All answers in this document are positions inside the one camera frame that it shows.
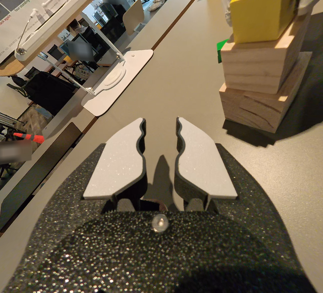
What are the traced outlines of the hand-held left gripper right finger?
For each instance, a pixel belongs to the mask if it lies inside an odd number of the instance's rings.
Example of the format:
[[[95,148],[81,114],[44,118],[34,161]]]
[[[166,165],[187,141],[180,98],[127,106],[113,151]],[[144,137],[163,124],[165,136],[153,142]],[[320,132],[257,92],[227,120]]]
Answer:
[[[176,118],[176,136],[174,190],[184,211],[206,211],[216,201],[234,204],[238,194],[213,139],[183,117]]]

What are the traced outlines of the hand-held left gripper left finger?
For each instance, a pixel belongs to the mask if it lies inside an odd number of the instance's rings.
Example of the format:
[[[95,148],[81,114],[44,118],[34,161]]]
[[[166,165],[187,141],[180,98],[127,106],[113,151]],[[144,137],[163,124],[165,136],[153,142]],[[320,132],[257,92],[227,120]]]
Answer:
[[[85,200],[128,199],[140,210],[147,191],[144,138],[146,120],[138,118],[120,129],[105,144],[83,193]]]

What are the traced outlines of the yellow cube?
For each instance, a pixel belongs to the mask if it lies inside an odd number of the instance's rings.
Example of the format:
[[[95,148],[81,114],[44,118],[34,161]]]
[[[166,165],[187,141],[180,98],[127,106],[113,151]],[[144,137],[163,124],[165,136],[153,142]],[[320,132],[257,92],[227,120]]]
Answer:
[[[231,0],[236,44],[277,40],[296,13],[297,0]]]

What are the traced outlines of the white crumpled bag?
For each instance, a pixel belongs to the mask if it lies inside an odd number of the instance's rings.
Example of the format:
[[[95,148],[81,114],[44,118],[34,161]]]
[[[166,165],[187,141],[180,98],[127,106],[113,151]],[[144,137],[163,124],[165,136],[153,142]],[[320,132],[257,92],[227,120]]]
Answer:
[[[160,8],[167,0],[154,0],[152,5],[148,7],[149,12],[153,12]]]

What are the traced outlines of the dark-grained wooden cube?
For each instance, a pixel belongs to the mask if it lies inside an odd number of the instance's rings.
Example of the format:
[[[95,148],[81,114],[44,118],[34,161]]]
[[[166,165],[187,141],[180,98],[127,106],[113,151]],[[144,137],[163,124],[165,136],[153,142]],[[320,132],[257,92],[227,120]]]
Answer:
[[[312,52],[299,53],[277,94],[232,89],[224,83],[219,94],[225,119],[275,133],[297,95],[311,57]]]

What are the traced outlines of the black table panel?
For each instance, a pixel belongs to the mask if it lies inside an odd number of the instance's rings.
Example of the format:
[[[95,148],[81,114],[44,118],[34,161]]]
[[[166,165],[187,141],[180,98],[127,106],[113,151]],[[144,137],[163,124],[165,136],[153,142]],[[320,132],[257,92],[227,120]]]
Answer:
[[[79,128],[73,122],[69,123],[57,138],[48,139],[52,143],[34,163],[26,162],[7,182],[1,189],[1,228],[34,193],[81,135]]]

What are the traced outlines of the plain pale wooden cube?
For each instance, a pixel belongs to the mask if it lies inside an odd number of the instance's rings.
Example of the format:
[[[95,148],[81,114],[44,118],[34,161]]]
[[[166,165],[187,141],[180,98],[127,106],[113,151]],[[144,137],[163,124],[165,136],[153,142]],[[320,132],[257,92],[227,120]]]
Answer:
[[[297,61],[310,17],[295,17],[273,41],[238,44],[232,34],[221,49],[226,86],[276,94]]]

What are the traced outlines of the red black striped pole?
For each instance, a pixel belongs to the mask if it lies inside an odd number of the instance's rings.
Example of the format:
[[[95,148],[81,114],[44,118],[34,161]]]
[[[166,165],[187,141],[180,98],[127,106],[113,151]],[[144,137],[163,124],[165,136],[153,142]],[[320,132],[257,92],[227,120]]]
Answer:
[[[16,133],[16,132],[13,133],[13,135],[39,144],[42,144],[45,141],[42,135],[24,134],[24,133]]]

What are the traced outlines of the white desk lamp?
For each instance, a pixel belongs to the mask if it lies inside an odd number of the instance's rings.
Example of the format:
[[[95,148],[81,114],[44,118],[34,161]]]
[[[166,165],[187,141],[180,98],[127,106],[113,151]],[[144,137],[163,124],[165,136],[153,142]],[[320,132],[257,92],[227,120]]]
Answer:
[[[35,32],[31,33],[29,38],[23,40],[23,35],[29,26],[29,22],[40,16],[38,10],[33,9],[33,12],[31,13],[22,32],[17,48],[14,51],[14,55],[18,61],[23,62],[27,61],[33,53],[36,53],[38,57],[53,65],[54,68],[60,71],[64,77],[75,83],[87,93],[87,96],[82,101],[82,105],[91,114],[99,117],[109,110],[117,98],[151,59],[153,56],[153,50],[128,51],[123,55],[93,23],[89,22],[90,27],[97,32],[97,34],[119,57],[119,60],[114,63],[106,75],[103,76],[103,79],[92,88],[86,88],[79,84],[71,75],[64,72],[57,65],[54,65],[47,58],[38,54],[39,52],[37,50],[41,45],[45,43],[51,35],[55,34],[63,27],[64,23],[68,20],[68,15],[78,10],[86,1],[88,0],[68,0],[44,23],[42,23]]]

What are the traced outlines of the beige chair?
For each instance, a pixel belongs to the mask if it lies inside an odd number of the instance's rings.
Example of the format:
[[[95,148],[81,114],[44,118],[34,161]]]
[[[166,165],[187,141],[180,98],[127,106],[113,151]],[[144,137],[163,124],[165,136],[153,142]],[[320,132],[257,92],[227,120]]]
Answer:
[[[136,0],[134,4],[124,13],[123,24],[129,36],[139,33],[144,27],[144,10],[141,0]]]

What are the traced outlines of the black cloth cover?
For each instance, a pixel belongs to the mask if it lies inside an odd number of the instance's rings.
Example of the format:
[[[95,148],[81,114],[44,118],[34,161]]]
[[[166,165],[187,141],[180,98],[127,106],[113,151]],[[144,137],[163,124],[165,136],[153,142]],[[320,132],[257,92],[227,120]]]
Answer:
[[[74,84],[43,71],[37,73],[24,87],[30,100],[53,116],[67,104],[75,89]]]

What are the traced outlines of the black office chair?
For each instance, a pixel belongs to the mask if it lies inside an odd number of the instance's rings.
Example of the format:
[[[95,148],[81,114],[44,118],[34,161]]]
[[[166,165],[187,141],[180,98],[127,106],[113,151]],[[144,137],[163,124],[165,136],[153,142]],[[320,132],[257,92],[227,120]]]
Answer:
[[[25,90],[25,87],[27,86],[28,84],[28,81],[27,80],[24,80],[20,77],[18,77],[17,75],[12,75],[12,76],[9,76],[14,85],[8,83],[7,86],[15,91],[17,91],[19,94],[21,94],[23,97],[25,98],[29,98],[29,94],[26,92]]]

